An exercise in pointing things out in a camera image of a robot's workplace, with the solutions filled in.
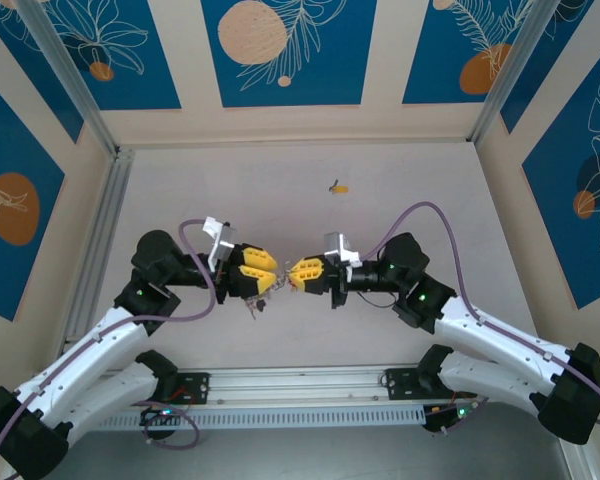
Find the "blue floral wall panel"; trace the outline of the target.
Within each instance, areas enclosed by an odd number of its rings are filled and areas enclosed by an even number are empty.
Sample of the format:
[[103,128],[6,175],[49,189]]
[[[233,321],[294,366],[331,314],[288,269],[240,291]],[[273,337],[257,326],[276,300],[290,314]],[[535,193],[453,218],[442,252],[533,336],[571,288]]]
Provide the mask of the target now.
[[0,95],[0,317],[16,318],[64,172]]
[[403,103],[485,100],[535,0],[430,0]]
[[560,54],[547,58],[535,49],[501,108],[504,130],[515,140],[538,140],[600,59],[600,0],[572,1],[584,7],[566,24],[567,40],[556,38]]
[[148,0],[48,0],[43,9],[101,110],[181,107]]
[[67,135],[76,143],[84,119],[11,0],[0,0],[0,38]]
[[523,163],[577,307],[600,298],[600,59]]

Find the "aluminium frame rail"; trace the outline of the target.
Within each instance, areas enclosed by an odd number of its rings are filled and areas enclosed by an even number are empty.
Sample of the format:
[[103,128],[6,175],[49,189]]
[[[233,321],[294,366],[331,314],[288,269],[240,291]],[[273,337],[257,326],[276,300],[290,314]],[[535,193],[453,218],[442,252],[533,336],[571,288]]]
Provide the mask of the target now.
[[583,446],[559,440],[570,480],[597,480]]

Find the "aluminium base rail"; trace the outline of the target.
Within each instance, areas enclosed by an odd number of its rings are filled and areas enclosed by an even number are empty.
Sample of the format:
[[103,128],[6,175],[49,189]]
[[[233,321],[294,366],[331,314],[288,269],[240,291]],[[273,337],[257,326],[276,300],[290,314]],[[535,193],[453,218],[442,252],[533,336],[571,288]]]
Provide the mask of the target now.
[[387,365],[205,369],[206,407],[367,405],[389,401],[381,377]]

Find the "blue panel with peach circle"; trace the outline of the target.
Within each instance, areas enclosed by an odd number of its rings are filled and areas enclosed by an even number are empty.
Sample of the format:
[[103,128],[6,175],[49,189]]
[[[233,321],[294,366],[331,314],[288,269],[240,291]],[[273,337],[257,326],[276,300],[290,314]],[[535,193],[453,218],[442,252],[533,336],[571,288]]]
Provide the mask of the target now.
[[356,106],[377,0],[201,0],[224,108]]

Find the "aluminium frame post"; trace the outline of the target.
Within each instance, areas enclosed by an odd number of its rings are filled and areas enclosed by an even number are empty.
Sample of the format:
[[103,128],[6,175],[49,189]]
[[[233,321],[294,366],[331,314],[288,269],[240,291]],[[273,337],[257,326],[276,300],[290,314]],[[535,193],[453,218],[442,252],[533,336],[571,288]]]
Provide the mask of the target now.
[[535,0],[496,77],[466,141],[482,145],[502,106],[519,79],[560,0]]
[[115,160],[119,145],[64,43],[37,0],[13,0],[16,10],[96,140]]

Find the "aluminium table side rail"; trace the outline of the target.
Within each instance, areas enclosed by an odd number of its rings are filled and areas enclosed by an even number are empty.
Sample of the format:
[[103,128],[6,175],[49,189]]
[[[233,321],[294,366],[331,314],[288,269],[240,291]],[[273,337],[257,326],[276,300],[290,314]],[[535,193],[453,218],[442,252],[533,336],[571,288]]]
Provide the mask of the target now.
[[134,158],[134,150],[120,150],[109,168],[67,316],[64,345],[90,330]]

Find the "clear plastic bag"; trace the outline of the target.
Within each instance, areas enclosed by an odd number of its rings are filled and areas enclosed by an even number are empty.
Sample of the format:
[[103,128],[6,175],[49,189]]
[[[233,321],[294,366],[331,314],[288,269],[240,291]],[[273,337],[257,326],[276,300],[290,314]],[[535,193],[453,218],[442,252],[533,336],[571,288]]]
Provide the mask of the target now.
[[250,297],[244,301],[247,309],[249,310],[250,316],[253,320],[256,320],[258,315],[264,312],[265,307],[271,300],[271,297],[279,291],[288,290],[294,292],[296,287],[290,279],[291,270],[285,269],[282,273],[278,274],[275,282],[269,287],[264,293],[254,297]]

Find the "black controller board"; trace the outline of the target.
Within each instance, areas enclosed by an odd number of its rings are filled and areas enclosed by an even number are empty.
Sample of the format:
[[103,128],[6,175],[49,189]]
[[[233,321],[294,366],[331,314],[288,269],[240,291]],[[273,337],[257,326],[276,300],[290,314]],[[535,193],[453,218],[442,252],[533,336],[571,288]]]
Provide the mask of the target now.
[[172,436],[175,431],[167,427],[177,426],[179,417],[170,409],[159,409],[149,406],[140,413],[140,426],[149,441],[162,441]]
[[476,406],[476,402],[425,406],[423,428],[433,434],[446,434],[464,422]]

